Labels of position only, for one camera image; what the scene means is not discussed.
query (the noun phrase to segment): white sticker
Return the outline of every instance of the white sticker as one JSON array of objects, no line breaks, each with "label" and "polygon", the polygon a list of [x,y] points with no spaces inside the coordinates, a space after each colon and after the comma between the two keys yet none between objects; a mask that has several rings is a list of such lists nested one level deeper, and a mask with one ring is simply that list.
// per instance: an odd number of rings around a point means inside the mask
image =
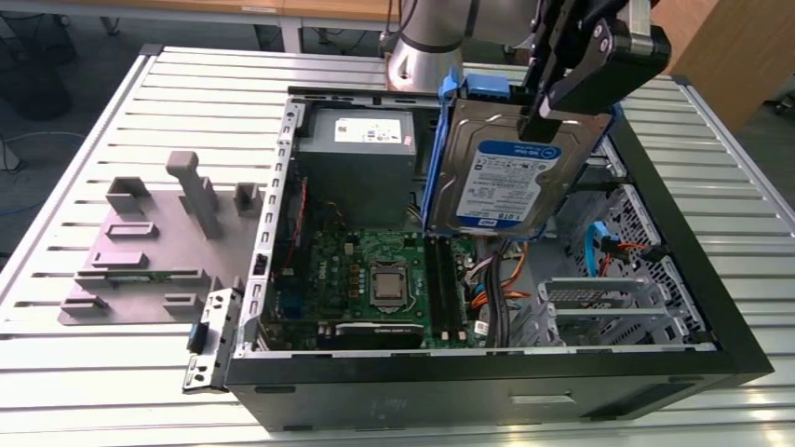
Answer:
[{"label": "white sticker", "polygon": [[474,329],[473,332],[477,335],[488,335],[488,323],[485,321],[477,320],[474,322]]},{"label": "white sticker", "polygon": [[456,210],[464,224],[494,227],[501,221],[522,222],[541,191],[536,178],[554,166],[558,156],[553,146],[482,142]]},{"label": "white sticker", "polygon": [[264,12],[266,14],[276,14],[273,7],[240,7],[240,10],[245,12]]},{"label": "white sticker", "polygon": [[334,142],[400,144],[400,120],[338,118],[334,123]]}]

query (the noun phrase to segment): aluminum table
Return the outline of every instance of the aluminum table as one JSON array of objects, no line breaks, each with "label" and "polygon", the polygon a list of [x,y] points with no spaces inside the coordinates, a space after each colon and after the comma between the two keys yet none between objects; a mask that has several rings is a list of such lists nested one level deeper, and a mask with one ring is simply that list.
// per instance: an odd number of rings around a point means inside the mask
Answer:
[{"label": "aluminum table", "polygon": [[[521,67],[468,65],[469,72]],[[268,433],[230,394],[184,396],[189,326],[61,326],[58,303],[116,176],[176,189],[172,149],[216,189],[268,183],[290,85],[381,88],[378,59],[165,47],[141,55],[0,274],[0,444],[281,442],[548,446],[795,443],[795,219],[697,94],[660,77],[622,102],[776,373],[636,421]]]}]

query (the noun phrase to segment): metal bracket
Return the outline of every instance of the metal bracket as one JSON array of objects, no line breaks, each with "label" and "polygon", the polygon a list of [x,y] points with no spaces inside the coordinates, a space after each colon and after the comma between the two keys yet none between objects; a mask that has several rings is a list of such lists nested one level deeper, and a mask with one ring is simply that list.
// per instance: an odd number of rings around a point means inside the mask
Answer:
[{"label": "metal bracket", "polygon": [[190,351],[182,393],[226,393],[224,387],[228,360],[234,348],[234,331],[242,295],[222,289],[208,295],[201,319],[188,340]]}]

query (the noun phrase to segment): wooden table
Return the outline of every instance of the wooden table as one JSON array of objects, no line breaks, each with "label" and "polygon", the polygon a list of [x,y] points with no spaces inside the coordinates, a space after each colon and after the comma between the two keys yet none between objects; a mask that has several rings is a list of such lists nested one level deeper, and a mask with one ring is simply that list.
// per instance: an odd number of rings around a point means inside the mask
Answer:
[{"label": "wooden table", "polygon": [[274,25],[281,28],[284,51],[300,53],[304,27],[381,31],[388,0],[0,0],[0,10]]}]

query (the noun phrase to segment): side panel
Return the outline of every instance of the side panel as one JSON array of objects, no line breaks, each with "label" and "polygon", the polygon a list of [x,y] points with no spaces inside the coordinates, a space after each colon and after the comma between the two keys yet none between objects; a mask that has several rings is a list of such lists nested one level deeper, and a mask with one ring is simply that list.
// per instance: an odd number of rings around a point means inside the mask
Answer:
[{"label": "side panel", "polygon": [[280,431],[634,418],[708,383],[626,376],[229,388],[266,429]]}]

